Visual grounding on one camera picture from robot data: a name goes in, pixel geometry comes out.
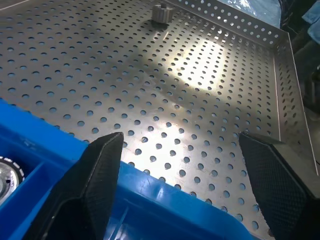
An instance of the blue plastic bin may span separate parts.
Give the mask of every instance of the blue plastic bin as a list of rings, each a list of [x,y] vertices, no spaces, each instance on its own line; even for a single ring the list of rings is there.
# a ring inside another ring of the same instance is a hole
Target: blue plastic bin
[[[18,162],[25,181],[0,206],[0,240],[21,239],[53,185],[87,144],[0,101],[0,155]],[[231,215],[121,163],[106,240],[250,240]]]

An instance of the textured black rubber pad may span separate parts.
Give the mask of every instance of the textured black rubber pad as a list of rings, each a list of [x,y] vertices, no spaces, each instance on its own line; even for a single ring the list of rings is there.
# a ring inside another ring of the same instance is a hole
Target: textured black rubber pad
[[[25,240],[102,240],[117,187],[121,132],[88,145],[80,160],[52,188]]]
[[[286,144],[241,133],[253,194],[276,240],[320,239],[319,177]]]

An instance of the perforated metal sheet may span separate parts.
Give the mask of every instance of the perforated metal sheet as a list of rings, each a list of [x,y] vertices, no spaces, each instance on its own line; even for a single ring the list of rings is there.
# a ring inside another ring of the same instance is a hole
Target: perforated metal sheet
[[[180,8],[162,28],[155,3],[34,1],[2,13],[1,97],[88,142],[124,132],[124,162],[272,239],[238,133],[279,138],[274,53]]]

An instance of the perforated metal tray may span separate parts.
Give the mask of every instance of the perforated metal tray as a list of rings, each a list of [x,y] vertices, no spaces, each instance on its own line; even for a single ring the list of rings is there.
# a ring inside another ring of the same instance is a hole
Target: perforated metal tray
[[[163,27],[150,20],[157,3],[6,8],[0,95],[84,141],[124,132],[124,162],[273,239],[238,133],[288,142],[316,169],[288,34],[213,0],[172,1]]]

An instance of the small metal part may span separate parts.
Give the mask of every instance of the small metal part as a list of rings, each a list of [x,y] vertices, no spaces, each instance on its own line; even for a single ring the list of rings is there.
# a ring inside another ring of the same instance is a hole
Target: small metal part
[[[154,5],[152,8],[152,20],[160,24],[171,23],[174,15],[173,10],[172,7],[167,6],[165,3]]]
[[[25,180],[21,167],[11,159],[0,156],[0,205]]]

